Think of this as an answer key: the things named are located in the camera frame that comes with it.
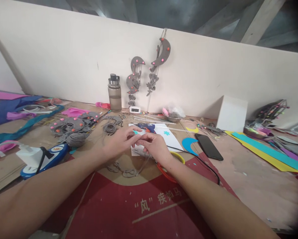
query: black cable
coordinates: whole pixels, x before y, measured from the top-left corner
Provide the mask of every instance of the black cable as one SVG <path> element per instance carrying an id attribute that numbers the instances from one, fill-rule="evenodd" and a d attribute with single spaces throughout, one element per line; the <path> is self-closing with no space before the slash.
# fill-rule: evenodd
<path id="1" fill-rule="evenodd" d="M 193 156 L 195 156 L 198 160 L 200 160 L 201 162 L 203 162 L 216 175 L 216 177 L 218 178 L 218 185 L 220 185 L 220 177 L 219 177 L 219 175 L 209 165 L 207 165 L 206 162 L 203 161 L 199 156 L 196 156 L 193 153 L 190 153 L 188 151 L 184 151 L 184 150 L 181 150 L 181 149 L 177 149 L 177 148 L 174 148 L 174 147 L 171 147 L 171 146 L 167 146 L 167 147 L 173 148 L 173 149 L 176 149 L 176 150 L 179 150 L 179 151 L 184 152 L 184 153 L 189 153 L 189 154 L 192 154 Z"/>
<path id="2" fill-rule="evenodd" d="M 42 150 L 43 155 L 42 155 L 42 158 L 40 159 L 39 166 L 37 168 L 37 171 L 36 171 L 35 175 L 37 175 L 39 173 L 39 170 L 43 165 L 43 161 L 45 159 L 46 153 L 48 152 L 48 150 L 45 147 L 40 147 L 40 149 Z"/>

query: black phone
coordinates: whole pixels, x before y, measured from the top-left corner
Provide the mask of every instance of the black phone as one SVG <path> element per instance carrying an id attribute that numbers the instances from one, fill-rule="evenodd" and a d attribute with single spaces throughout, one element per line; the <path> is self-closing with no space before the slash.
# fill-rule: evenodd
<path id="1" fill-rule="evenodd" d="M 200 147 L 207 155 L 208 158 L 213 158 L 222 161 L 223 157 L 216 149 L 215 145 L 211 142 L 210 138 L 206 135 L 195 134 L 196 139 L 199 141 Z"/>

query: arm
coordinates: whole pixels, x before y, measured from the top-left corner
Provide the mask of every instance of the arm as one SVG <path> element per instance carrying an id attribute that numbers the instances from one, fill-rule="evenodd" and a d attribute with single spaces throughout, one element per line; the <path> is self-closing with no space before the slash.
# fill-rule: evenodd
<path id="1" fill-rule="evenodd" d="M 96 168 L 129 149 L 140 128 L 118 130 L 108 144 L 41 172 L 0 194 L 0 238 L 28 238 Z"/>
<path id="2" fill-rule="evenodd" d="M 279 238 L 228 191 L 174 159 L 161 135 L 147 133 L 136 144 L 176 178 L 217 238 Z"/>

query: hand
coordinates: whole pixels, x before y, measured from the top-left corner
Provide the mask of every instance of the hand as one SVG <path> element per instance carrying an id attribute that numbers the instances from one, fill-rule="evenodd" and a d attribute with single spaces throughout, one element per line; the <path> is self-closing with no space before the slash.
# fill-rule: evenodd
<path id="1" fill-rule="evenodd" d="M 136 142 L 142 145 L 144 152 L 149 152 L 162 166 L 166 166 L 170 159 L 173 159 L 163 137 L 159 134 L 146 133 Z"/>
<path id="2" fill-rule="evenodd" d="M 103 152 L 107 159 L 114 158 L 115 156 L 123 153 L 132 146 L 135 147 L 135 143 L 140 139 L 140 134 L 135 134 L 133 130 L 142 132 L 137 126 L 129 126 L 125 129 L 118 129 L 113 136 L 110 137 L 109 142 L 103 147 Z"/>

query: person's left hand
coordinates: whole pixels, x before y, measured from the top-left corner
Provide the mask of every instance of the person's left hand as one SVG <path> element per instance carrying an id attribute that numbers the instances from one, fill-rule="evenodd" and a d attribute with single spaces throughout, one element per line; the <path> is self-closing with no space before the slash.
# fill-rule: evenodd
<path id="1" fill-rule="evenodd" d="M 141 134 L 135 134 L 133 130 L 142 132 L 139 127 L 131 125 L 125 129 L 118 129 L 113 136 L 110 136 L 109 142 L 103 147 L 103 152 L 108 159 L 121 154 L 130 146 L 135 147 L 135 143 L 140 139 Z"/>

